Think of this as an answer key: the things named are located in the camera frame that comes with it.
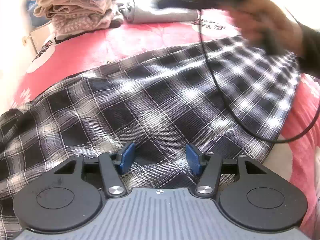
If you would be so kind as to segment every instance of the crosshair logo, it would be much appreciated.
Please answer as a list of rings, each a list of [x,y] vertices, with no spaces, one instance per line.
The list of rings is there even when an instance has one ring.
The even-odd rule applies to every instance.
[[[161,190],[161,189],[158,189],[157,191],[156,191],[156,193],[158,194],[158,195],[161,195],[161,194],[163,194],[163,193],[165,193],[163,190]]]

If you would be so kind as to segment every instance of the hand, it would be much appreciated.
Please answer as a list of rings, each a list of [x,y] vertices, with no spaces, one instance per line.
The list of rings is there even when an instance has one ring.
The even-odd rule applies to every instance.
[[[297,23],[290,21],[282,10],[270,0],[245,0],[236,8],[227,7],[234,25],[250,44],[260,44],[261,30],[270,28],[283,48],[298,56],[303,56],[302,30]]]

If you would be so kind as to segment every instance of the blue gripper pad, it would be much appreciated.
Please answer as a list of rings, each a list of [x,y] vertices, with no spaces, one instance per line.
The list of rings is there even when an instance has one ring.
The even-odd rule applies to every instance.
[[[122,154],[121,163],[117,167],[119,175],[124,175],[129,171],[134,160],[135,147],[135,144],[131,143]]]
[[[186,159],[192,172],[197,176],[201,176],[204,168],[199,162],[199,155],[189,144],[186,145]]]

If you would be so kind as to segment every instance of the black wire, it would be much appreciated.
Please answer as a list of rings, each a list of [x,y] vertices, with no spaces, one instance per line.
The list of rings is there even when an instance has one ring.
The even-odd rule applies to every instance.
[[[221,96],[221,99],[222,99],[222,101],[223,101],[223,104],[224,104],[225,108],[230,112],[231,116],[232,116],[232,117],[236,120],[236,122],[242,127],[242,129],[243,129],[246,133],[248,133],[249,135],[251,135],[252,137],[254,137],[254,138],[256,138],[256,139],[259,139],[259,140],[261,140],[261,141],[265,141],[265,142],[268,142],[268,143],[273,143],[273,144],[293,142],[293,141],[295,141],[295,140],[297,140],[297,139],[300,139],[300,138],[301,138],[302,136],[304,136],[307,132],[309,132],[309,131],[311,130],[311,128],[315,125],[315,123],[316,123],[316,121],[317,121],[317,119],[318,119],[318,117],[319,117],[319,114],[320,114],[320,102],[319,102],[319,106],[318,106],[318,110],[317,110],[317,112],[316,112],[316,115],[315,115],[315,117],[313,118],[312,122],[308,125],[308,127],[307,127],[305,130],[303,130],[302,133],[300,133],[300,134],[298,134],[298,135],[296,135],[295,137],[292,137],[292,138],[290,138],[290,139],[286,139],[286,140],[269,140],[269,139],[267,139],[267,138],[263,138],[263,137],[257,135],[256,133],[250,131],[250,130],[243,124],[243,122],[242,122],[242,121],[236,116],[236,114],[232,111],[230,105],[228,104],[228,102],[227,102],[227,100],[226,100],[226,98],[225,98],[225,95],[224,95],[223,91],[221,90],[221,88],[220,88],[220,86],[219,86],[219,84],[218,84],[218,82],[217,82],[217,80],[216,80],[216,78],[215,78],[215,76],[214,76],[214,72],[213,72],[213,70],[212,70],[212,68],[211,68],[210,62],[209,62],[209,60],[208,60],[207,53],[206,53],[206,51],[205,51],[204,43],[203,43],[203,40],[202,40],[202,33],[201,33],[201,16],[202,16],[202,10],[200,10],[200,17],[199,17],[199,37],[200,37],[200,43],[201,43],[201,46],[202,46],[204,58],[205,58],[205,61],[206,61],[206,63],[207,63],[207,67],[208,67],[208,69],[209,69],[209,71],[210,71],[210,73],[211,73],[211,76],[212,76],[212,78],[213,78],[214,84],[215,84],[215,86],[216,86],[216,88],[217,88],[218,93],[219,93],[220,96]],[[317,53],[317,55],[318,55],[319,53],[318,53],[318,51],[317,51],[317,49],[316,49],[316,46],[315,46],[315,44],[313,44],[313,45],[314,45],[314,48],[315,48],[315,53]]]

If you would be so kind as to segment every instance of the electrical outlet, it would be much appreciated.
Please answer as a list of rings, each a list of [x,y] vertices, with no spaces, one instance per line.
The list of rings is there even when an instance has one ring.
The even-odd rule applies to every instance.
[[[24,37],[22,38],[22,44],[23,44],[23,46],[26,46],[27,43],[28,43],[28,37],[27,37],[27,36],[24,36]]]

